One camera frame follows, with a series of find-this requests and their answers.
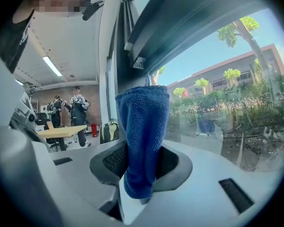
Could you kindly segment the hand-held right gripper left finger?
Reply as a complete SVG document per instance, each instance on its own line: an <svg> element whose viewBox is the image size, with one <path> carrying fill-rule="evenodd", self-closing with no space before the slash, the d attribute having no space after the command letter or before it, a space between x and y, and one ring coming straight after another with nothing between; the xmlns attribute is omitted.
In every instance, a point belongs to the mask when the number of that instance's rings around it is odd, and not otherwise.
<svg viewBox="0 0 284 227"><path fill-rule="evenodd" d="M128 168L127 142L123 141L95 155L89 162L92 174L106 185L118 186Z"/></svg>

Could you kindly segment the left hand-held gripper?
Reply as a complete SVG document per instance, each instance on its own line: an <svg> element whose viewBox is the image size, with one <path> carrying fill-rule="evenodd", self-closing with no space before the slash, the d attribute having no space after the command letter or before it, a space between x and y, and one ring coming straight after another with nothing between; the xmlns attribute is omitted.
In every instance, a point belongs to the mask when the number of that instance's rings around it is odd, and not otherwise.
<svg viewBox="0 0 284 227"><path fill-rule="evenodd" d="M26 92L23 93L16 106L9 127L12 129L19 129L19 127L22 127L36 132L36 113L34 112L31 100Z"/></svg>

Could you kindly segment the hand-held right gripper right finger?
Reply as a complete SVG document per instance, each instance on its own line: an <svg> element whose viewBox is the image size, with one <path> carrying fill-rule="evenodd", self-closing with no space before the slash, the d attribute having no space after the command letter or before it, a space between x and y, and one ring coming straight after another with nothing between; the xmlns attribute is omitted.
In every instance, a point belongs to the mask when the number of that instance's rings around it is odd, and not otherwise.
<svg viewBox="0 0 284 227"><path fill-rule="evenodd" d="M193 164L189 156L166 144L159 150L154 192L172 191L180 187L191 175Z"/></svg>

